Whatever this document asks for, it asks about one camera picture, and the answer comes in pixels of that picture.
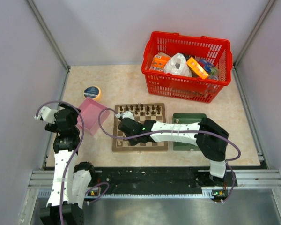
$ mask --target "beige floor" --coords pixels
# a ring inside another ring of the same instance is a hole
[[[205,113],[229,132],[229,139],[239,146],[241,157],[230,165],[260,165],[250,128],[234,79],[209,103],[150,95],[140,65],[72,67],[67,81],[64,101],[78,107],[84,100],[83,91],[89,86],[102,90],[101,104],[114,108],[116,104],[165,103],[167,122],[173,113]],[[112,134],[113,115],[103,127]],[[226,158],[237,155],[228,145]],[[89,161],[94,166],[204,166],[208,160],[201,152],[169,151],[156,153],[113,153],[112,139],[98,130],[94,136],[86,133],[79,148],[77,163]],[[54,166],[50,150],[47,166]]]

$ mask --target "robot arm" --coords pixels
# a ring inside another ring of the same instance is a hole
[[[65,104],[60,104],[60,106],[64,109],[53,110],[44,106],[35,116],[36,120],[48,123],[45,130],[57,133],[53,143],[55,169],[52,190],[46,207],[40,210],[40,218],[46,225],[60,224],[60,218],[57,215],[59,215],[62,195],[62,214],[65,224],[84,224],[83,200],[91,182],[94,167],[88,162],[75,165],[78,152],[74,154],[74,151],[80,141],[79,130],[76,128],[78,113]],[[67,164],[68,169],[63,179]],[[64,181],[63,191],[61,191],[62,181]]]
[[[150,135],[129,139],[129,143],[134,146],[139,142],[182,142],[196,145],[200,148],[203,155],[210,161],[210,174],[223,178],[226,172],[226,147],[227,143],[219,138],[201,133],[185,133],[188,130],[202,130],[218,134],[228,138],[229,134],[214,121],[209,118],[203,118],[200,123],[193,124],[166,124],[156,120],[146,120],[144,124],[134,120],[131,112],[127,111],[121,114],[121,120],[118,129],[126,136],[134,136],[154,131]]]

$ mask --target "chess board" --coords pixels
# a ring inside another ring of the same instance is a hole
[[[156,120],[165,123],[165,108],[163,103],[153,104],[124,104],[116,105],[115,110],[123,113],[130,111],[134,115],[135,121],[144,123],[145,120]],[[116,117],[113,123],[113,135],[118,137],[125,137],[125,134],[118,130],[120,120]],[[147,142],[138,143],[135,146],[131,146],[128,140],[113,139],[112,151],[113,152],[154,152],[154,151],[167,151],[168,142]]]

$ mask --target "red plastic basket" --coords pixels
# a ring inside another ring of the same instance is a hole
[[[185,77],[151,71],[157,53],[173,56],[176,53],[198,56],[214,64],[219,80]],[[211,102],[220,90],[231,81],[232,53],[230,42],[209,37],[182,36],[178,33],[155,31],[147,43],[141,71],[145,75],[148,92],[174,98]]]

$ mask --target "pink cube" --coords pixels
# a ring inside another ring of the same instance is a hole
[[[94,135],[97,132],[97,130],[99,129],[98,116],[99,116],[99,113],[105,108],[107,108],[107,107],[96,102],[95,100],[92,100],[89,97],[86,97],[86,99],[79,106],[79,109],[81,109],[81,116],[82,116],[83,122],[84,122],[84,128],[91,135]],[[110,112],[108,110],[106,110],[102,113],[101,123],[103,123],[107,119],[109,114],[110,114]],[[82,129],[82,123],[81,123],[80,117],[78,117],[77,125],[78,125],[78,128]]]

